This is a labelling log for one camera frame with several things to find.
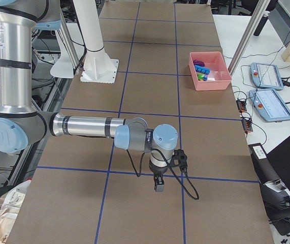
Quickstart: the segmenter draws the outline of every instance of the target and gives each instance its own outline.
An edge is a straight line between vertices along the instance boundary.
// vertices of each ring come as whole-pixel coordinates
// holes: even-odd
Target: white table
[[[250,17],[214,15],[214,20],[216,23],[220,43],[223,48],[224,56],[233,57],[235,50],[245,31],[245,28],[250,20]],[[250,39],[248,47],[246,48],[243,56],[245,57],[251,54],[269,54],[271,52],[278,51],[282,47],[282,45],[282,41],[279,38],[277,32],[273,28],[270,21],[268,21],[261,34],[258,37],[253,36]],[[242,58],[235,73],[233,74],[232,85],[239,87],[240,90],[245,92],[249,97],[248,91],[253,88],[242,83],[243,79],[241,74],[241,66],[251,65],[252,62],[267,64],[273,63],[279,68],[289,66],[290,63],[284,62],[281,58],[281,54],[283,53],[283,51],[284,48],[282,48],[278,54],[275,53],[268,56],[259,55]],[[225,61],[226,64],[229,65],[231,62],[231,58],[225,57]],[[245,83],[254,86],[250,78],[249,67],[242,67],[242,69]],[[281,77],[290,77],[290,67],[286,69],[280,69],[280,75]],[[290,87],[286,86],[284,90],[279,91],[278,93],[285,102],[290,102]],[[268,153],[290,135],[290,120],[283,121],[281,123],[267,123],[258,115],[255,109],[253,109],[252,111],[252,103],[250,99],[248,99],[247,103],[247,110],[251,115],[253,115],[253,122],[262,127],[268,136],[267,142],[264,144],[264,149]],[[253,130],[254,132],[249,133],[247,136],[247,143],[263,143],[265,140],[264,133],[254,125]],[[277,230],[272,225],[271,230],[275,243],[280,243],[283,239],[288,239],[287,243],[290,242],[290,239],[288,237],[280,236]]]

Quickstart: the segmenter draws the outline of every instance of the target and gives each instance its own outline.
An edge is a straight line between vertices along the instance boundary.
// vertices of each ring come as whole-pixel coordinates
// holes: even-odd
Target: brown cardboard surface
[[[124,73],[118,73],[114,84],[81,82],[81,72],[75,76],[62,107],[118,111]]]
[[[136,19],[139,3],[106,1],[101,18]]]
[[[135,23],[135,20],[127,19],[100,19],[103,40],[131,42]]]
[[[165,182],[160,194],[150,176],[111,174],[98,243],[183,243],[181,190]]]
[[[200,200],[185,197],[186,243],[274,243],[259,184],[193,180]]]
[[[51,138],[7,243],[271,243],[231,88],[200,93],[190,76],[178,75],[189,74],[189,52],[221,51],[210,8],[108,1],[101,17],[106,51],[120,59],[117,79],[82,83],[76,76],[62,112],[143,117],[152,128],[171,124],[201,199],[183,197],[169,172],[164,191],[154,192],[148,155],[137,178],[126,152],[112,151],[112,140]],[[137,167],[141,153],[131,154]]]
[[[175,44],[175,23],[138,20],[134,42]]]
[[[220,46],[213,23],[176,23],[177,43],[183,45]]]
[[[176,74],[174,45],[133,44],[129,71],[159,74]]]
[[[180,76],[181,115],[239,119],[232,86],[226,90],[195,90],[191,76]]]
[[[128,74],[121,111],[178,115],[177,77]]]
[[[181,118],[190,176],[257,180],[240,121]]]
[[[105,173],[37,169],[6,243],[93,243],[105,179]]]
[[[176,21],[213,23],[214,19],[211,14],[210,6],[205,4],[187,6],[177,4]]]
[[[174,21],[174,7],[172,4],[141,4],[138,19]]]

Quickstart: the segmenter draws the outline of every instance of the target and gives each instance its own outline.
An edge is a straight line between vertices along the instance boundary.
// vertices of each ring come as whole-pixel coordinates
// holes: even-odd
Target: light blue joint cap
[[[51,22],[39,22],[34,27],[42,31],[57,31],[61,27],[61,20],[51,21]]]
[[[118,126],[115,131],[114,145],[117,148],[127,150],[130,144],[130,130],[127,125]]]
[[[165,150],[174,150],[177,145],[177,138],[176,129],[168,124],[157,126],[153,132],[154,141]]]
[[[14,153],[28,145],[26,133],[16,123],[7,118],[0,118],[0,151]]]
[[[17,0],[0,0],[0,6],[6,6],[16,2]]]

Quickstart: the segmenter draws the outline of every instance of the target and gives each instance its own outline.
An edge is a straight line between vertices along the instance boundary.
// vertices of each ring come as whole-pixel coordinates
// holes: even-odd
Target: pink plastic bin
[[[195,59],[203,61],[205,67],[210,69],[207,81],[198,80],[194,66]],[[232,81],[232,77],[220,52],[191,52],[189,67],[196,90],[225,90]]]

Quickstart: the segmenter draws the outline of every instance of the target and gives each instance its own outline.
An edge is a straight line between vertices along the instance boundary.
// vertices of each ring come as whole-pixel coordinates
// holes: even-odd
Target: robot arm
[[[159,125],[153,130],[141,118],[36,111],[31,105],[33,27],[60,28],[59,0],[0,0],[0,151],[13,153],[50,136],[106,137],[114,138],[116,147],[151,153],[149,167],[156,191],[163,190],[163,174],[168,168],[186,170],[183,151],[174,152],[178,134],[171,125]]]

